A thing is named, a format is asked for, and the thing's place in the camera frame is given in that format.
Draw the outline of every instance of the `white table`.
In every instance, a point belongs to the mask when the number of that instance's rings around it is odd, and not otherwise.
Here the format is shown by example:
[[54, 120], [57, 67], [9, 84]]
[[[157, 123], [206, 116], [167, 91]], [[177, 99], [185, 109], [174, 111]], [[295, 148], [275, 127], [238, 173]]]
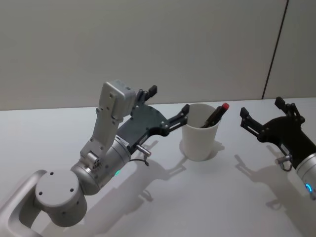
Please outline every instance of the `white table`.
[[[316, 98], [287, 99], [306, 118], [316, 142]], [[222, 102], [208, 103], [214, 107]], [[274, 237], [315, 236], [316, 202], [295, 170], [274, 164], [276, 146], [240, 127], [241, 107], [261, 123], [281, 116], [274, 100], [229, 102], [210, 160], [186, 160], [181, 129], [151, 137], [150, 167], [131, 162], [95, 196], [79, 224], [60, 228], [41, 213], [33, 229], [44, 237]], [[154, 105], [167, 118], [184, 104]], [[0, 112], [0, 199], [38, 169], [69, 169], [79, 159], [95, 108]], [[241, 172], [238, 164], [248, 172]]]

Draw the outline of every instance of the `cup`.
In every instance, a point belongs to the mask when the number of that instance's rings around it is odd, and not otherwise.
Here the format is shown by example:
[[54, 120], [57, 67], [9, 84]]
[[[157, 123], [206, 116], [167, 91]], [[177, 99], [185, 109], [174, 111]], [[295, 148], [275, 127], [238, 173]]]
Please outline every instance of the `cup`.
[[188, 122], [182, 126], [183, 152], [188, 159], [193, 161], [206, 160], [210, 155], [218, 125], [200, 128], [215, 108], [207, 104], [191, 104], [188, 113]]

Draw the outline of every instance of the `gray wall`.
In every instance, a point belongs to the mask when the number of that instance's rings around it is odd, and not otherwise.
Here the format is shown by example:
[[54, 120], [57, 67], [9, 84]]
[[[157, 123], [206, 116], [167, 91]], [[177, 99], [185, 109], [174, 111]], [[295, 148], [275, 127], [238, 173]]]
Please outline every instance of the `gray wall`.
[[1, 0], [0, 110], [95, 106], [113, 79], [156, 84], [151, 103], [259, 99], [285, 3]]
[[316, 1], [290, 0], [265, 98], [316, 97]]

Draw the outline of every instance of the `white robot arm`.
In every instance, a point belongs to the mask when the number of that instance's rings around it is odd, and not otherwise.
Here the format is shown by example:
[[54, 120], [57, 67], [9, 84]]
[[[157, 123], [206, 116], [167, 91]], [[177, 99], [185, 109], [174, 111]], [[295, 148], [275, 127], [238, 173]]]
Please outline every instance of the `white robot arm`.
[[[148, 165], [150, 152], [142, 144], [152, 135], [167, 136], [187, 123], [189, 105], [179, 114], [166, 119], [159, 111], [145, 104], [157, 92], [153, 86], [136, 95], [116, 80], [103, 85], [93, 135], [80, 152], [79, 161], [71, 170], [40, 170], [19, 186], [0, 207], [2, 237], [41, 237], [31, 230], [41, 211], [53, 223], [69, 227], [86, 214], [85, 196], [98, 193], [119, 170], [132, 161], [139, 150]], [[127, 115], [131, 118], [119, 129]]]

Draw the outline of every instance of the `black pen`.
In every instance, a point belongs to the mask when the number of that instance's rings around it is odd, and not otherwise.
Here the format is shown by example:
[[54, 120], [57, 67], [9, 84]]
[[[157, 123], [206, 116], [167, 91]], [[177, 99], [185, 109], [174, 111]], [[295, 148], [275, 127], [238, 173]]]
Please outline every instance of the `black pen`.
[[217, 107], [216, 110], [210, 115], [210, 117], [208, 117], [201, 128], [208, 128], [217, 124], [219, 120], [221, 120], [224, 113], [228, 110], [228, 108], [229, 104], [227, 103], [224, 103], [222, 104], [222, 106]]

